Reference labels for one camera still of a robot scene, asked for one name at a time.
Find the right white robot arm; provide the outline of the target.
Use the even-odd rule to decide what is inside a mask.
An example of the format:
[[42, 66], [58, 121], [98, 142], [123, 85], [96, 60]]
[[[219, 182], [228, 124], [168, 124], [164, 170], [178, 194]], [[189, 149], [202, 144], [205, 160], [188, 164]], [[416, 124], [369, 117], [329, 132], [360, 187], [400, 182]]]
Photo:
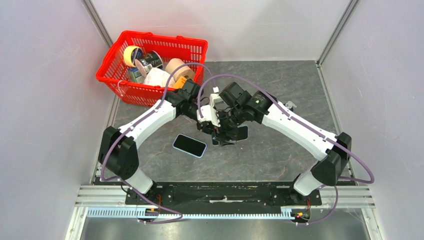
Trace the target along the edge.
[[221, 143], [235, 141], [238, 127], [244, 122], [257, 122], [274, 129], [305, 148], [316, 159], [315, 164], [295, 178], [288, 191], [289, 200], [300, 205], [318, 187], [335, 186], [350, 156], [352, 137], [323, 130], [284, 106], [269, 93], [258, 90], [251, 95], [236, 82], [221, 93], [209, 97], [209, 113], [215, 128], [214, 136]]

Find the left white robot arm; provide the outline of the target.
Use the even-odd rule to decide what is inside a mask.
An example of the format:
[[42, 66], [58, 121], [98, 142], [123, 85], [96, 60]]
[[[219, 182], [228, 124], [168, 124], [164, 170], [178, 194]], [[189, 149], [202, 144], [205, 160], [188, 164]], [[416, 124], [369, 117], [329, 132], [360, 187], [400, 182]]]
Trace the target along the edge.
[[102, 136], [98, 162], [119, 179], [138, 191], [144, 204], [152, 204], [157, 191], [155, 182], [140, 167], [138, 149], [155, 131], [178, 116], [196, 122], [199, 130], [207, 126], [198, 120], [197, 100], [202, 90], [199, 84], [187, 80], [182, 88], [168, 91], [148, 111], [120, 128], [107, 127]]

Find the black phone teal edge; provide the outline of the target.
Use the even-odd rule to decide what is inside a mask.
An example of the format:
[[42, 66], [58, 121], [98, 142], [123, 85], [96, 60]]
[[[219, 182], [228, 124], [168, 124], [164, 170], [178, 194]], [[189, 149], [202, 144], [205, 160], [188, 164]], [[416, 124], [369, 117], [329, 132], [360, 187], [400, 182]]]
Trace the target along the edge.
[[243, 141], [249, 137], [249, 127], [247, 125], [239, 126], [236, 141]]

